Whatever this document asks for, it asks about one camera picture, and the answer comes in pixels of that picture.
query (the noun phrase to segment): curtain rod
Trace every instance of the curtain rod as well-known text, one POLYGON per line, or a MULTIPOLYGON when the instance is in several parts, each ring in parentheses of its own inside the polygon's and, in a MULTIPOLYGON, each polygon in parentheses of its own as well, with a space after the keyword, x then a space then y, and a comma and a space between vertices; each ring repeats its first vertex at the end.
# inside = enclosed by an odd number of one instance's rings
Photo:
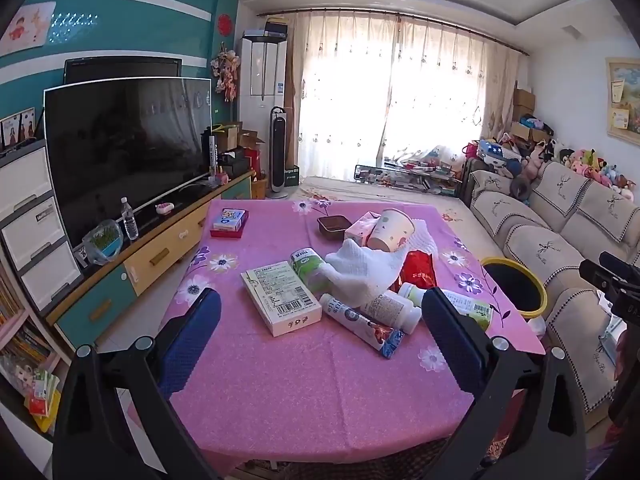
POLYGON ((393 12, 392 10, 375 10, 375 9, 345 9, 343 7, 317 7, 313 9, 289 9, 289 10, 279 10, 278 12, 262 12, 258 14, 258 16, 275 16, 277 14, 295 14, 298 12, 319 12, 319 11, 333 10, 333 11, 344 11, 344 12, 373 12, 375 14, 387 14, 389 16, 397 16, 398 18, 411 18, 412 20, 418 20, 422 22, 428 23, 436 23, 437 25, 446 25, 447 27, 455 28, 456 30, 461 30, 463 32, 468 32, 469 34, 474 34, 479 36, 480 38, 485 38, 486 40, 494 41, 497 44, 501 44, 502 46, 506 46, 511 50, 515 50, 525 56, 528 56, 529 53, 525 52, 521 48, 517 46, 510 45, 509 43, 505 43, 503 41, 498 40, 497 38, 492 38, 482 32, 477 32, 475 30, 471 30, 470 28, 460 27, 459 25, 455 25, 453 23, 443 22, 441 20, 434 20, 433 18, 425 18, 423 16, 417 16, 416 14, 405 14, 404 12, 393 12))

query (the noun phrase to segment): white towel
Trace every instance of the white towel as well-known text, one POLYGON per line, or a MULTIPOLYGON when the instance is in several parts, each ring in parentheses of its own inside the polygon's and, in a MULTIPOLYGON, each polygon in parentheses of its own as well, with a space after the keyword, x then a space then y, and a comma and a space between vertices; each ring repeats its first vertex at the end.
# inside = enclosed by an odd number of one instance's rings
POLYGON ((424 220, 413 220, 415 233, 394 253, 373 251, 347 239, 337 253, 325 256, 319 272, 332 284, 332 295, 354 308, 375 300, 400 275, 409 251, 437 254, 438 248, 424 220))

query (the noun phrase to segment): television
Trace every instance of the television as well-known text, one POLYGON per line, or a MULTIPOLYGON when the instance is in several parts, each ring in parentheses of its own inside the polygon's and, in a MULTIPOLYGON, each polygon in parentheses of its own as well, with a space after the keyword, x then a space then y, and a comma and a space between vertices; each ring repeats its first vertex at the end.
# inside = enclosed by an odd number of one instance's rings
POLYGON ((44 92, 49 171, 73 248, 120 218, 206 174, 201 134, 211 127, 211 81, 107 79, 44 92))
POLYGON ((95 56, 67 59, 64 84, 114 79, 119 77, 180 77, 179 57, 155 56, 95 56))

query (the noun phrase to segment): sofa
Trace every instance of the sofa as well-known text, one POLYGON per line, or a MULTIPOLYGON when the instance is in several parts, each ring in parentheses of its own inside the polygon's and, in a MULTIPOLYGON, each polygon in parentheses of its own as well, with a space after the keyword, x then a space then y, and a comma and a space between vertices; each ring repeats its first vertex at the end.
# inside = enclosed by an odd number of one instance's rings
POLYGON ((471 211, 505 256, 545 286, 546 343, 565 350, 589 429, 607 415, 614 365, 598 339, 609 316, 578 267, 586 258, 597 262, 603 251, 639 265, 640 208, 557 162, 540 169, 529 205, 509 195, 506 177, 488 171, 472 177, 471 211))

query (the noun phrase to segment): water bottle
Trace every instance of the water bottle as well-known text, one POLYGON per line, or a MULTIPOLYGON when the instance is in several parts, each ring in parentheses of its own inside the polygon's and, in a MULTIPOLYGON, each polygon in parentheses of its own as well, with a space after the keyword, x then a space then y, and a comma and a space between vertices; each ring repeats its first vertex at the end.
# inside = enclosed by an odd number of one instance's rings
POLYGON ((135 240, 138 238, 138 226, 136 224, 136 218, 133 216, 133 209, 127 202, 127 197, 123 196, 120 201, 122 202, 122 220, 124 221, 124 230, 127 232, 129 240, 135 240))

